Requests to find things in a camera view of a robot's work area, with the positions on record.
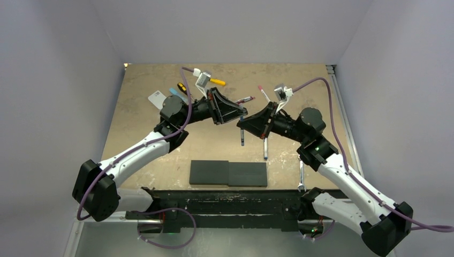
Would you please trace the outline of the blue white marker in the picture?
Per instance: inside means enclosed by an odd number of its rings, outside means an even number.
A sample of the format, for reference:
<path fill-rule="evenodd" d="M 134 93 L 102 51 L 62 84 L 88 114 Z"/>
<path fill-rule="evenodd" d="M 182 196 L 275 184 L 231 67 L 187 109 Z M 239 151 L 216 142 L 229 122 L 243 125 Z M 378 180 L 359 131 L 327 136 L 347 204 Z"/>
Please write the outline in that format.
<path fill-rule="evenodd" d="M 264 138 L 263 140 L 263 158 L 265 161 L 268 160 L 268 139 Z"/>

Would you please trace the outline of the dark blue gel pen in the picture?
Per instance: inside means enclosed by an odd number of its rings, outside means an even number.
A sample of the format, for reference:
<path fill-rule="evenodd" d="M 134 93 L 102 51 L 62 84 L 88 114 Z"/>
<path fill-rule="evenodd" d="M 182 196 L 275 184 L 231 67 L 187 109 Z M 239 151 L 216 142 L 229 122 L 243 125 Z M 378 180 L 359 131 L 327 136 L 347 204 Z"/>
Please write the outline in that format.
<path fill-rule="evenodd" d="M 244 135 L 244 129 L 240 128 L 240 140 L 241 140 L 241 146 L 243 147 L 245 145 L 245 135 Z"/>

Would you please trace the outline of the pink cap white marker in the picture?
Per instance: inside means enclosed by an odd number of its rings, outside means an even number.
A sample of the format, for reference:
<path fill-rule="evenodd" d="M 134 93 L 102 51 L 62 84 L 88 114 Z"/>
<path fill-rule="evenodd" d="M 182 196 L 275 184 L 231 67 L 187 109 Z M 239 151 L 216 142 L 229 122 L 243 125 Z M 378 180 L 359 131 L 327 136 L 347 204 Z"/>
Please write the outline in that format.
<path fill-rule="evenodd" d="M 258 89 L 262 93 L 262 95 L 264 96 L 266 101 L 270 102 L 271 100 L 270 100 L 269 96 L 266 94 L 266 92 L 264 91 L 263 87 L 261 85 L 258 85 Z"/>

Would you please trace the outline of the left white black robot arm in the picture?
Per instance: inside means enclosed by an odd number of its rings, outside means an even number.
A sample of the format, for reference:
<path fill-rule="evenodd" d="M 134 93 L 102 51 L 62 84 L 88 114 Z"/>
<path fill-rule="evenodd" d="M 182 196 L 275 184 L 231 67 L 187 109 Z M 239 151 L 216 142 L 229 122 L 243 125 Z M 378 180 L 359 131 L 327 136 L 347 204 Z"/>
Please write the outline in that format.
<path fill-rule="evenodd" d="M 155 218 L 160 205 L 152 196 L 134 203 L 125 200 L 118 188 L 148 163 L 180 147 L 189 135 L 185 130 L 188 124 L 212 119 L 214 124 L 221 125 L 247 113 L 246 108 L 230 101 L 216 87 L 194 103 L 184 102 L 175 95 L 166 97 L 160 122 L 147 136 L 107 160 L 99 163 L 87 160 L 81 165 L 72 192 L 72 197 L 79 203 L 77 220 L 91 217 L 100 222 L 123 210 L 137 210 L 147 219 Z"/>

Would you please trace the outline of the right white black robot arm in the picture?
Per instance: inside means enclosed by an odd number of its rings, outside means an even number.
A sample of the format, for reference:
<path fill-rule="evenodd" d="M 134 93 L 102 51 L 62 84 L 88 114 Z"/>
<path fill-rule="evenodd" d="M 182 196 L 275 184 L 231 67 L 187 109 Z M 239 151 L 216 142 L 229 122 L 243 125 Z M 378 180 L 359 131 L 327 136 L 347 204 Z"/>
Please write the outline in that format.
<path fill-rule="evenodd" d="M 292 119 L 277 111 L 277 103 L 270 102 L 237 126 L 261 139 L 272 132 L 300 143 L 297 153 L 303 163 L 328 178 L 350 199 L 350 203 L 344 203 L 320 189 L 310 190 L 300 204 L 304 216 L 332 218 L 357 233 L 378 256 L 387 256 L 410 233 L 407 219 L 413 216 L 413 208 L 405 201 L 397 203 L 356 175 L 323 136 L 326 124 L 319 110 L 304 108 L 298 118 Z"/>

